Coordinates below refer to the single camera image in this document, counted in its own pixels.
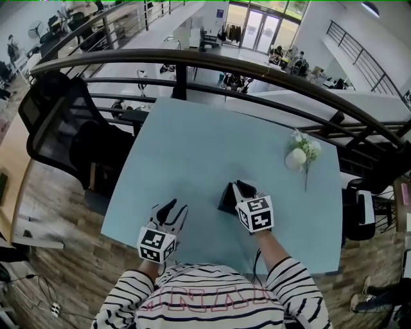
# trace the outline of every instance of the shoe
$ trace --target shoe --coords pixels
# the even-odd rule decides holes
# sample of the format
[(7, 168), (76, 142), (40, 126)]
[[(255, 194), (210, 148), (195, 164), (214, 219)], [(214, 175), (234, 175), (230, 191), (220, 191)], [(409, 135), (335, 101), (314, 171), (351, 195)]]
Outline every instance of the shoe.
[(371, 277), (370, 277), (370, 276), (368, 276), (368, 277), (365, 278), (364, 288), (362, 289), (362, 294), (363, 294), (363, 295), (366, 295), (366, 294), (367, 294), (367, 290), (368, 290), (368, 287), (369, 287), (369, 286), (371, 286)]
[(351, 298), (351, 311), (357, 313), (357, 305), (359, 303), (358, 294), (354, 294)]

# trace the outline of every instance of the clothes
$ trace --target clothes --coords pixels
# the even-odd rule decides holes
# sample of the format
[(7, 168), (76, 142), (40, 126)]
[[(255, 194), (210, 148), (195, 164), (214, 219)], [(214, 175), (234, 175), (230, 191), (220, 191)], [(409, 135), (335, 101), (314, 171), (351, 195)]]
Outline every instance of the clothes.
[(240, 41), (241, 41), (241, 27), (236, 26), (236, 42), (240, 42)]
[(238, 88), (241, 89), (245, 85), (244, 78), (242, 76), (235, 78), (233, 75), (225, 75), (223, 84), (230, 87), (233, 91), (237, 91)]
[(385, 287), (370, 286), (367, 293), (376, 297), (358, 303), (355, 308), (357, 311), (372, 310), (383, 305), (404, 305), (411, 301), (411, 279), (402, 278), (399, 283)]
[(11, 93), (9, 93), (7, 90), (0, 89), (0, 99), (2, 100), (8, 100), (11, 97)]
[(224, 265), (169, 267), (154, 282), (126, 271), (107, 296), (93, 329), (332, 328), (307, 269), (291, 257), (268, 274), (265, 287)]
[(230, 30), (231, 30), (231, 25), (228, 24), (228, 25), (225, 27), (225, 33), (226, 33), (225, 36), (227, 37), (227, 39), (230, 39), (230, 38), (229, 38)]

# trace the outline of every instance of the glass door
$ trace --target glass door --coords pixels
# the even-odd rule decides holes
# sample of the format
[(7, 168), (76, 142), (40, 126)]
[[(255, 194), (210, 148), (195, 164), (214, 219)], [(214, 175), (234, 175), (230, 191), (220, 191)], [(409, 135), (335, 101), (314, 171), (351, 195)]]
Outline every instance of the glass door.
[(279, 19), (277, 17), (267, 16), (264, 22), (264, 27), (261, 30), (261, 36), (258, 41), (256, 51), (267, 53), (271, 45), (272, 38), (277, 29)]
[(247, 27), (245, 28), (242, 48), (254, 50), (256, 41), (259, 35), (261, 20), (263, 14), (259, 12), (250, 11), (249, 19), (247, 20)]

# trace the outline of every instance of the striped shirt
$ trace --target striped shirt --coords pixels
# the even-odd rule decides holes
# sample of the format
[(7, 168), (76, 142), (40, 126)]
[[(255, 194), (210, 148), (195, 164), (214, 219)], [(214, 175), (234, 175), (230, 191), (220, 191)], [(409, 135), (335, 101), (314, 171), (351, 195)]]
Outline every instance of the striped shirt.
[(224, 265), (169, 267), (156, 281), (126, 271), (107, 296), (92, 329), (332, 328), (321, 293), (291, 257), (254, 285)]

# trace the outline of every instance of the table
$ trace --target table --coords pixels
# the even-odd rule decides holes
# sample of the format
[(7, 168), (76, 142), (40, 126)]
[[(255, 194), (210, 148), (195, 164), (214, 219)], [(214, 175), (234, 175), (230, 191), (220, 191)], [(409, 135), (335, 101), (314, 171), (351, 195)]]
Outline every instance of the table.
[(27, 154), (28, 131), (19, 115), (12, 121), (0, 145), (0, 172), (8, 176), (2, 203), (0, 204), (0, 232), (12, 242), (37, 247), (63, 249), (62, 242), (20, 237), (15, 235), (19, 208), (30, 171), (31, 160)]
[[(225, 109), (158, 98), (123, 167), (101, 232), (135, 247), (151, 208), (175, 197), (189, 206), (176, 260), (224, 263), (252, 273), (254, 238), (237, 217), (217, 210), (227, 183), (246, 179), (271, 196), (274, 232), (288, 252), (311, 273), (336, 271), (342, 238), (337, 150), (319, 141), (323, 153), (310, 168), (305, 192), (304, 174), (284, 165), (292, 132)], [(257, 273), (267, 273), (262, 259)]]

